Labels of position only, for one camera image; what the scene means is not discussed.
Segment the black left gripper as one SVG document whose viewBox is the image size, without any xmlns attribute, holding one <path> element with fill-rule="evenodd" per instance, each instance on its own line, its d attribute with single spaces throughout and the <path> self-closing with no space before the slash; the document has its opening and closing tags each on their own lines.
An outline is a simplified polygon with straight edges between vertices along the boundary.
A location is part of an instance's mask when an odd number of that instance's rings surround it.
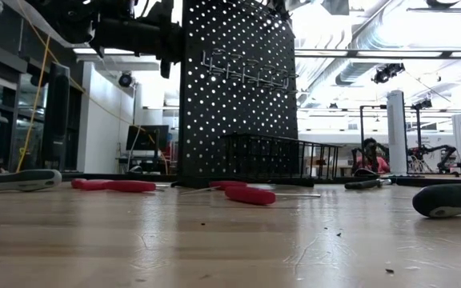
<svg viewBox="0 0 461 288">
<path fill-rule="evenodd" d="M 160 74 L 170 77 L 170 66 L 182 60 L 182 27 L 171 21 L 174 0 L 160 0 L 150 10 L 158 27 L 158 44 L 154 55 L 160 61 Z"/>
</svg>

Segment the grey black handle screwdriver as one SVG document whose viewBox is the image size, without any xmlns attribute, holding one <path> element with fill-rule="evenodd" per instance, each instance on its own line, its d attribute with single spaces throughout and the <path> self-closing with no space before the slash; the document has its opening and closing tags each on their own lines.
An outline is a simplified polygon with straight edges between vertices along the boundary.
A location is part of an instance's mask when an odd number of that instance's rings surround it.
<svg viewBox="0 0 461 288">
<path fill-rule="evenodd" d="M 0 191 L 35 191 L 52 188 L 62 182 L 62 174 L 58 170 L 24 170 L 16 173 L 0 174 Z"/>
</svg>

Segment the black aluminium rig frame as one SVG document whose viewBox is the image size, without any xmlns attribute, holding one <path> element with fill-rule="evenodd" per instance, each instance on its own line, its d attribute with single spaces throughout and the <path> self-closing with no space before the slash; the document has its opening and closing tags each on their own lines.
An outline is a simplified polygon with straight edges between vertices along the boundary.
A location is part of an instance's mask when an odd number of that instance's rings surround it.
<svg viewBox="0 0 461 288">
<path fill-rule="evenodd" d="M 206 188 L 213 181 L 243 181 L 254 184 L 274 184 L 288 186 L 304 186 L 312 187 L 315 184 L 346 184 L 348 182 L 366 181 L 366 177 L 351 177 L 351 178 L 308 178 L 288 177 L 279 178 L 273 176 L 265 176 L 262 178 L 250 177 L 232 177 L 232 176 L 213 176 L 213 177 L 182 177 L 178 175 L 145 175 L 145 174 L 84 174 L 84 173 L 61 173 L 62 182 L 67 182 L 76 178 L 84 179 L 104 179 L 111 181 L 118 180 L 135 180 L 144 182 L 170 182 L 173 186 L 183 186 L 189 188 Z"/>
</svg>

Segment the person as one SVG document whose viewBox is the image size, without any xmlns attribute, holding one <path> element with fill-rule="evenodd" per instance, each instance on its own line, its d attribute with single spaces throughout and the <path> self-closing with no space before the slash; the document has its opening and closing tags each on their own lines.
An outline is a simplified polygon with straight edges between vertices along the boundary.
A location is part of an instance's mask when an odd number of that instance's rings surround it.
<svg viewBox="0 0 461 288">
<path fill-rule="evenodd" d="M 354 176 L 366 176 L 372 174 L 387 174 L 391 168 L 384 158 L 389 150 L 378 144 L 374 138 L 366 138 L 362 148 L 351 151 L 352 173 Z"/>
</svg>

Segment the black monitor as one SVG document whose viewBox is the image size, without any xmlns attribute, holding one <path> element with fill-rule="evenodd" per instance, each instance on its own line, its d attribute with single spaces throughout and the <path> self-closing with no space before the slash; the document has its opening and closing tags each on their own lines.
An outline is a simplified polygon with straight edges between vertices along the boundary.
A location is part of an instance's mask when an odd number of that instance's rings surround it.
<svg viewBox="0 0 461 288">
<path fill-rule="evenodd" d="M 129 126 L 126 150 L 165 150 L 169 141 L 169 126 Z"/>
</svg>

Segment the black metal pegboard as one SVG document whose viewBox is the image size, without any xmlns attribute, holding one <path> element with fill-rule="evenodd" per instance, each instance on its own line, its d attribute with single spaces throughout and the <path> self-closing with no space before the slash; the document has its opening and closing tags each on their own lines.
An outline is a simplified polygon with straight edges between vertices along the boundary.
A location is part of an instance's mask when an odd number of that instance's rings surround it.
<svg viewBox="0 0 461 288">
<path fill-rule="evenodd" d="M 182 0 L 178 176 L 230 176 L 224 135 L 297 138 L 296 94 L 214 77 L 201 65 L 203 50 L 222 48 L 295 73 L 287 17 L 283 0 Z"/>
</svg>

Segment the white cylindrical column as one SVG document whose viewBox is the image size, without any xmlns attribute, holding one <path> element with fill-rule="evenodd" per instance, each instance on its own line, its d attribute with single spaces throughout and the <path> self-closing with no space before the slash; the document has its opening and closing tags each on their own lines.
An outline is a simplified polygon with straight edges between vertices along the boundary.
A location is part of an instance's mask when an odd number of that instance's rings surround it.
<svg viewBox="0 0 461 288">
<path fill-rule="evenodd" d="M 407 136 L 403 92 L 393 90 L 387 94 L 387 129 L 389 165 L 394 175 L 407 173 Z"/>
</svg>

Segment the black green screwdriver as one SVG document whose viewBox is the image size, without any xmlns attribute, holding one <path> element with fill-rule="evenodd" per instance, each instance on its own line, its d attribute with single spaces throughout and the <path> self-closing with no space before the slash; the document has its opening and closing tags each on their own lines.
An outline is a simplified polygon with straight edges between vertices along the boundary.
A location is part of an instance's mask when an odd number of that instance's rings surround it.
<svg viewBox="0 0 461 288">
<path fill-rule="evenodd" d="M 392 181 L 388 178 L 381 179 L 373 179 L 373 180 L 366 180 L 361 182 L 348 182 L 344 185 L 344 188 L 347 190 L 367 190 L 371 188 L 379 188 L 384 185 L 391 185 Z"/>
</svg>

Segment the black ceiling spotlight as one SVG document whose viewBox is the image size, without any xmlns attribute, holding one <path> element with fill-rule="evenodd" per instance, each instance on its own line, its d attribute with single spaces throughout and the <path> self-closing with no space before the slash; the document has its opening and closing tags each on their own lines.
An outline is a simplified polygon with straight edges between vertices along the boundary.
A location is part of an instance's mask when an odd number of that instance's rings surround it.
<svg viewBox="0 0 461 288">
<path fill-rule="evenodd" d="M 134 82 L 134 78 L 130 71 L 123 71 L 118 78 L 118 84 L 123 88 L 129 88 Z"/>
</svg>

